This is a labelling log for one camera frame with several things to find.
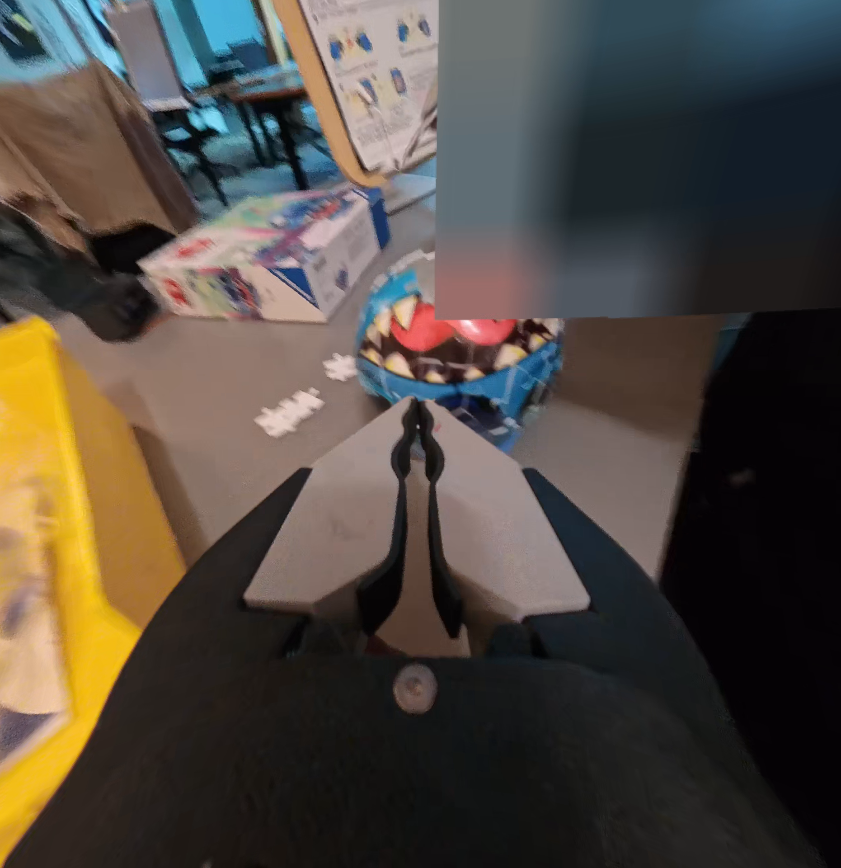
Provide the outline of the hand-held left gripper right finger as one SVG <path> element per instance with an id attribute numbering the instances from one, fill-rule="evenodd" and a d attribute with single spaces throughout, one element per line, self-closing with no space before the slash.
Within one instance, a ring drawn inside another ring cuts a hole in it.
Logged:
<path id="1" fill-rule="evenodd" d="M 587 612 L 590 596 L 523 468 L 448 410 L 418 403 L 432 595 L 447 634 Z"/>

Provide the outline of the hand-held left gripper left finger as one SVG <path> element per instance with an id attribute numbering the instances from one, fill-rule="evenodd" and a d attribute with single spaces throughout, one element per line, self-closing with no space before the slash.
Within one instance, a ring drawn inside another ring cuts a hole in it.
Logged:
<path id="1" fill-rule="evenodd" d="M 418 402 L 406 398 L 309 470 L 243 600 L 374 635 L 403 585 L 406 479 Z"/>

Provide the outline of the blue puzzle ball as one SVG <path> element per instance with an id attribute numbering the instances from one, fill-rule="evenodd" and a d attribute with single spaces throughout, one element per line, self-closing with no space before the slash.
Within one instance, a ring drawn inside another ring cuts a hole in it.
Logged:
<path id="1" fill-rule="evenodd" d="M 439 320 L 434 283 L 435 254 L 420 250 L 375 279 L 355 341 L 361 386 L 391 405 L 434 402 L 510 452 L 562 369 L 564 320 Z"/>

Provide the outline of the white puzzle piece strip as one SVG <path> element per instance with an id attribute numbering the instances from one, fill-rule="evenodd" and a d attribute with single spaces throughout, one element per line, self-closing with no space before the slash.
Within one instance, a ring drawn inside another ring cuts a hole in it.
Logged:
<path id="1" fill-rule="evenodd" d="M 298 390 L 282 399 L 274 408 L 262 408 L 254 423 L 270 438 L 282 439 L 296 433 L 297 428 L 313 417 L 325 405 L 315 388 Z"/>

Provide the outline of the colourful puzzle box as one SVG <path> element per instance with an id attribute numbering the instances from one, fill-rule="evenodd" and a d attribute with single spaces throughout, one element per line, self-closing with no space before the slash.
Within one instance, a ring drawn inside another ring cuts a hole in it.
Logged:
<path id="1" fill-rule="evenodd" d="M 247 198 L 137 265 L 176 316 L 325 324 L 390 237 L 382 191 L 341 184 Z"/>

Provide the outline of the yellow plastic bin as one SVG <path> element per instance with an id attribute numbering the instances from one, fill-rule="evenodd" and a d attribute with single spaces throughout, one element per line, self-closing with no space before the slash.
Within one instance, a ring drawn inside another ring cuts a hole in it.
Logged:
<path id="1" fill-rule="evenodd" d="M 46 446 L 70 720 L 0 771 L 0 866 L 89 738 L 143 628 L 186 565 L 132 427 L 39 318 L 0 328 L 0 476 Z"/>

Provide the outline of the person's dark clothing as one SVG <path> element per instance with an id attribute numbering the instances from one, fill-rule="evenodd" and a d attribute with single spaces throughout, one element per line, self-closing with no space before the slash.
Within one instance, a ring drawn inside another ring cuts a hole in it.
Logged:
<path id="1" fill-rule="evenodd" d="M 751 316 L 704 392 L 661 587 L 841 866 L 841 308 Z"/>

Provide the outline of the clear plastic bag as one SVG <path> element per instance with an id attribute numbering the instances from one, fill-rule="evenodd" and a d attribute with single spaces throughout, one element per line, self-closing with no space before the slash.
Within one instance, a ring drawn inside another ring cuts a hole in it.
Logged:
<path id="1" fill-rule="evenodd" d="M 67 720 L 55 451 L 0 396 L 0 773 Z"/>

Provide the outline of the black bag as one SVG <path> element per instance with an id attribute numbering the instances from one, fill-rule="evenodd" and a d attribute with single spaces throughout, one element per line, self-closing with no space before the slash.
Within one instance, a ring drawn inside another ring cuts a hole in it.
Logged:
<path id="1" fill-rule="evenodd" d="M 128 343 L 160 306 L 138 274 L 111 273 L 68 253 L 22 211 L 0 201 L 0 326 L 20 313 L 69 314 L 106 343 Z"/>

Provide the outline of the cardboard panel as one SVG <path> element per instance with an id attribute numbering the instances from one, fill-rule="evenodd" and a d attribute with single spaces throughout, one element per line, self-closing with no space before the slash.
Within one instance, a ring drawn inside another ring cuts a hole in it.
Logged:
<path id="1" fill-rule="evenodd" d="M 424 160 L 416 160 L 406 168 L 368 173 L 361 167 L 348 139 L 346 126 L 339 114 L 334 93 L 328 83 L 326 71 L 323 68 L 310 29 L 306 24 L 300 2 L 302 1 L 277 1 L 271 2 L 271 5 L 282 25 L 287 45 L 291 49 L 311 103 L 315 108 L 330 153 L 342 174 L 355 185 L 380 188 L 391 177 L 413 170 L 436 157 L 437 147 Z"/>

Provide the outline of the dark table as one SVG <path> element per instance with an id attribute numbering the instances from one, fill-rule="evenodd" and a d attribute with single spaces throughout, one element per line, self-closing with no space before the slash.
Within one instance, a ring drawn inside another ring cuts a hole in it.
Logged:
<path id="1" fill-rule="evenodd" d="M 331 154 L 322 131 L 302 113 L 311 100 L 295 63 L 219 81 L 197 94 L 234 107 L 261 167 L 286 163 L 297 190 L 310 189 L 298 149 L 311 146 L 321 155 Z"/>

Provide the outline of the printed instruction sheet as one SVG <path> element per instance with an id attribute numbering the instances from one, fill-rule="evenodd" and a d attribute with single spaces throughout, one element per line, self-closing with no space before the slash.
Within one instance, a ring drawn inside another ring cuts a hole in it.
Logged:
<path id="1" fill-rule="evenodd" d="M 438 1 L 302 1 L 348 139 L 368 173 L 435 151 Z"/>

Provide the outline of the brown cloth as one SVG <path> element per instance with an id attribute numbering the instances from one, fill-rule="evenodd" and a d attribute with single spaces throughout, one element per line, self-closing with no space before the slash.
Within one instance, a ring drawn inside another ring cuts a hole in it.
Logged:
<path id="1" fill-rule="evenodd" d="M 195 201 L 135 92 L 100 61 L 0 84 L 0 201 L 66 250 L 154 226 L 172 236 Z"/>

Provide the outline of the grey panel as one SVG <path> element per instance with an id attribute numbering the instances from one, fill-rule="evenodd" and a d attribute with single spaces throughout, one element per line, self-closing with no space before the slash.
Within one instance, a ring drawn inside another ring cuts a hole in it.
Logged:
<path id="1" fill-rule="evenodd" d="M 191 107 L 152 2 L 115 2 L 104 10 L 133 89 L 151 113 Z"/>

